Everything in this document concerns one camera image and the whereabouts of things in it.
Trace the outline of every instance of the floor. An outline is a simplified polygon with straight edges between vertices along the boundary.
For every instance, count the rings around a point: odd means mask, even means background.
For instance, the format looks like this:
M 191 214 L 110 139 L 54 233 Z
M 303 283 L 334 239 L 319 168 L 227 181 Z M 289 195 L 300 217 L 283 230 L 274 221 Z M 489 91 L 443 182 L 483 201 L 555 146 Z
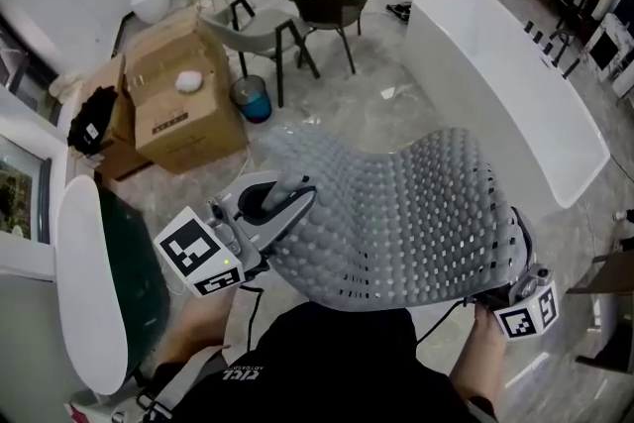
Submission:
M 293 11 L 286 0 L 253 1 L 258 8 Z M 263 167 L 266 157 L 258 148 L 258 138 L 274 125 L 321 124 L 349 144 L 370 152 L 396 150 L 443 126 L 422 88 L 400 64 L 405 27 L 384 11 L 385 4 L 400 1 L 404 0 L 369 0 L 362 17 L 363 35 L 358 37 L 349 30 L 355 75 L 350 72 L 341 40 L 333 33 L 316 33 L 308 39 L 308 48 L 322 73 L 319 80 L 307 68 L 296 69 L 291 55 L 286 56 L 286 106 L 276 109 L 264 125 L 249 127 L 249 154 L 235 154 L 179 176 L 151 166 L 118 184 L 116 191 L 143 210 L 155 235 L 184 206 L 201 210 L 205 200 L 232 182 L 243 165 L 244 171 Z M 499 1 L 522 23 L 530 19 L 546 34 L 555 29 L 556 13 L 538 0 Z M 562 67 L 573 58 L 568 53 Z M 230 55 L 230 60 L 238 70 L 235 56 Z M 276 101 L 273 63 L 256 57 L 248 67 L 265 79 Z M 629 112 L 617 107 L 611 89 L 596 83 L 584 67 L 575 70 L 571 82 L 616 160 L 634 174 L 634 143 L 630 141 L 634 123 Z M 540 260 L 554 271 L 560 295 L 587 271 L 594 254 L 609 252 L 614 235 L 619 233 L 611 214 L 632 202 L 633 181 L 610 160 L 573 207 L 533 225 Z M 182 292 L 174 275 L 166 271 L 165 277 L 173 292 Z M 304 299 L 273 271 L 260 275 L 257 283 L 266 293 L 255 321 L 255 340 L 277 315 Z M 174 295 L 172 314 L 184 297 Z M 239 291 L 228 329 L 230 359 L 245 350 L 254 301 L 249 293 Z M 411 309 L 419 336 L 447 306 Z M 509 346 L 504 368 L 507 387 L 498 403 L 501 421 L 613 421 L 634 393 L 630 376 L 593 370 L 573 361 L 575 354 L 594 352 L 596 333 L 586 331 L 591 322 L 589 297 L 565 295 L 561 307 L 562 319 L 546 336 Z M 472 313 L 471 308 L 457 310 L 419 348 L 419 360 L 449 372 L 472 325 Z

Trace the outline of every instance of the white marker cube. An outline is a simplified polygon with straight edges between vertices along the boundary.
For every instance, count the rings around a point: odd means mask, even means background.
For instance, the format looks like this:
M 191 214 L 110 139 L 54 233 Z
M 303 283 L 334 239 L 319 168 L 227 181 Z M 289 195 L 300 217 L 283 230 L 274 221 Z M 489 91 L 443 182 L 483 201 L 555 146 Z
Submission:
M 555 282 L 538 286 L 529 298 L 493 313 L 510 341 L 542 335 L 559 317 Z
M 160 254 L 196 296 L 245 281 L 242 263 L 189 207 L 154 240 Z

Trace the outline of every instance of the person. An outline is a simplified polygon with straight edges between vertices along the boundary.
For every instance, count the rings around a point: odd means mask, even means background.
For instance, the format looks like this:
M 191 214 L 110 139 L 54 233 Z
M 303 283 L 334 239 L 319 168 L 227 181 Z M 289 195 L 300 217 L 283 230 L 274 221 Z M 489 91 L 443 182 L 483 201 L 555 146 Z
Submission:
M 159 350 L 150 397 L 194 354 L 224 344 L 235 290 L 185 303 Z M 475 306 L 473 327 L 449 377 L 420 364 L 416 347 L 407 309 L 349 313 L 303 303 L 278 316 L 253 351 L 199 380 L 173 409 L 172 420 L 398 414 L 496 421 L 506 339 L 491 312 Z

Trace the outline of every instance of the white ball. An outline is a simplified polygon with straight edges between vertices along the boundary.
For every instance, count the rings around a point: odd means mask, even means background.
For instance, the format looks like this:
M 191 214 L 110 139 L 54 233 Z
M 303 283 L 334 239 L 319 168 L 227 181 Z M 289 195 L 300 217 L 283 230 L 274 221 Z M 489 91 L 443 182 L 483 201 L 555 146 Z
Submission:
M 201 84 L 202 74 L 197 70 L 184 70 L 176 79 L 176 89 L 180 92 L 195 92 Z

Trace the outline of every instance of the box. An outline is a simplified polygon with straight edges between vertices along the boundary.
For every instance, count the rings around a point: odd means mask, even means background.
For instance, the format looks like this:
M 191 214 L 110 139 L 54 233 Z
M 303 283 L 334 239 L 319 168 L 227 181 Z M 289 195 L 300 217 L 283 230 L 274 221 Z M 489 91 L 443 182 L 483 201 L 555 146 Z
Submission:
M 195 8 L 136 35 L 126 61 L 136 147 L 144 157 L 180 174 L 246 146 L 242 120 L 229 99 L 227 55 Z M 184 70 L 202 74 L 195 92 L 176 90 Z
M 158 233 L 155 247 L 197 297 L 245 281 L 242 263 L 189 207 Z
M 98 88 L 115 87 L 117 99 L 99 154 L 86 158 L 88 165 L 110 179 L 121 178 L 148 163 L 135 149 L 135 108 L 125 92 L 124 67 L 125 58 L 122 54 L 100 67 L 81 88 L 75 112 Z M 75 154 L 78 158 L 82 157 L 79 152 Z

